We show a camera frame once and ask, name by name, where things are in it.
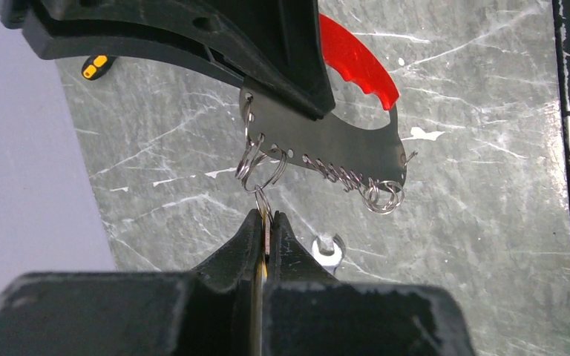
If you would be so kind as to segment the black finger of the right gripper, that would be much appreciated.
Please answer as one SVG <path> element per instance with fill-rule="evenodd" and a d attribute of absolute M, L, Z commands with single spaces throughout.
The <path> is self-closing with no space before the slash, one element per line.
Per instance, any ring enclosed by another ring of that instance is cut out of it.
<path fill-rule="evenodd" d="M 254 79 L 319 119 L 335 107 L 316 1 L 0 1 L 41 59 L 126 56 L 240 87 Z"/>

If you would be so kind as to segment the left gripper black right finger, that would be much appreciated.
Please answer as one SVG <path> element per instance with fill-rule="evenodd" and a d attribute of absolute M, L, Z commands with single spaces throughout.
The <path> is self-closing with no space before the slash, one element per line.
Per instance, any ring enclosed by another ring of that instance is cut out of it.
<path fill-rule="evenodd" d="M 276 211 L 270 231 L 268 282 L 337 283 L 297 240 L 288 216 Z"/>

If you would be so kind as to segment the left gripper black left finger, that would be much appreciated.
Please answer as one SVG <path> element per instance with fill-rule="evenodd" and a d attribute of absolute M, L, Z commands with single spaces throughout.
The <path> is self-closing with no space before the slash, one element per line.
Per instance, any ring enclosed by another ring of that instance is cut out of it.
<path fill-rule="evenodd" d="M 259 210 L 252 209 L 235 235 L 192 271 L 209 289 L 228 293 L 253 278 L 262 252 L 263 219 Z"/>

